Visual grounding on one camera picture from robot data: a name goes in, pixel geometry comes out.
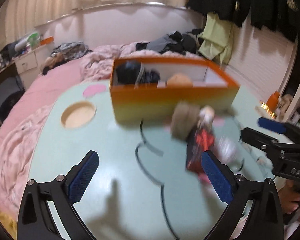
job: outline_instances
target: metal bolt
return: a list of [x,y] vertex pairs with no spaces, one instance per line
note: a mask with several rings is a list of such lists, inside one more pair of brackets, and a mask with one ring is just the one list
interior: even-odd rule
[[270,178],[266,178],[266,182],[268,183],[268,184],[273,184],[273,180],[272,179],[270,179]]
[[58,175],[57,177],[56,177],[56,181],[63,181],[65,179],[65,176],[63,176],[63,175]]
[[235,176],[238,181],[244,181],[246,178],[242,174],[238,174]]
[[27,183],[29,186],[32,186],[34,184],[34,179],[30,179]]

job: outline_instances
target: orange box on desk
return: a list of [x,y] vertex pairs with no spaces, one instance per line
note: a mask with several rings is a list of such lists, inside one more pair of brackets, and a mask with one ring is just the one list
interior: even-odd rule
[[[141,62],[146,70],[158,71],[161,85],[114,85],[116,67],[129,60]],[[188,75],[194,82],[193,87],[166,87],[164,84],[167,79],[176,73]],[[110,80],[111,100],[118,122],[162,120],[171,117],[180,101],[202,107],[210,105],[216,111],[225,111],[231,106],[239,87],[214,62],[181,57],[115,59]]]

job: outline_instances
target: blue gripper pad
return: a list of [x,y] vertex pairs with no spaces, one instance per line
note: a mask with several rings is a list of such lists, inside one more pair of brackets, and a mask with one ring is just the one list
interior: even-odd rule
[[207,152],[202,153],[201,165],[219,199],[229,205],[233,199],[232,187]]
[[258,119],[258,125],[262,128],[268,129],[272,132],[283,134],[286,132],[286,128],[283,123],[273,121],[264,117]]
[[99,166],[98,154],[94,151],[90,151],[88,154],[90,156],[87,155],[78,165],[80,170],[77,171],[76,176],[73,178],[68,187],[68,198],[71,204],[77,203],[81,200]]

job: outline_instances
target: light blue table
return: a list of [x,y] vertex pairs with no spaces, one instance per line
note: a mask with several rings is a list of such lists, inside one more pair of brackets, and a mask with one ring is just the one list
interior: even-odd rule
[[[109,87],[108,81],[100,83]],[[211,186],[201,185],[195,174],[185,170],[186,143],[171,138],[162,123],[145,122],[143,126],[147,140],[160,153],[139,147],[136,155],[141,142],[140,123],[118,125],[106,91],[88,99],[97,107],[90,123],[74,130],[63,128],[62,112],[84,100],[82,93],[89,85],[72,87],[55,103],[36,146],[29,178],[52,181],[57,175],[67,174],[89,150],[95,150],[99,168],[74,207],[98,240],[202,240],[226,204],[220,202]],[[256,164],[261,151],[248,153],[239,144],[238,121],[282,142],[287,139],[257,127],[256,105],[255,97],[242,87],[233,102],[236,120],[225,118],[224,125],[214,127],[214,132],[237,143],[245,158],[242,174],[247,179],[264,181],[273,176]],[[69,239],[53,203],[49,206],[62,237]]]

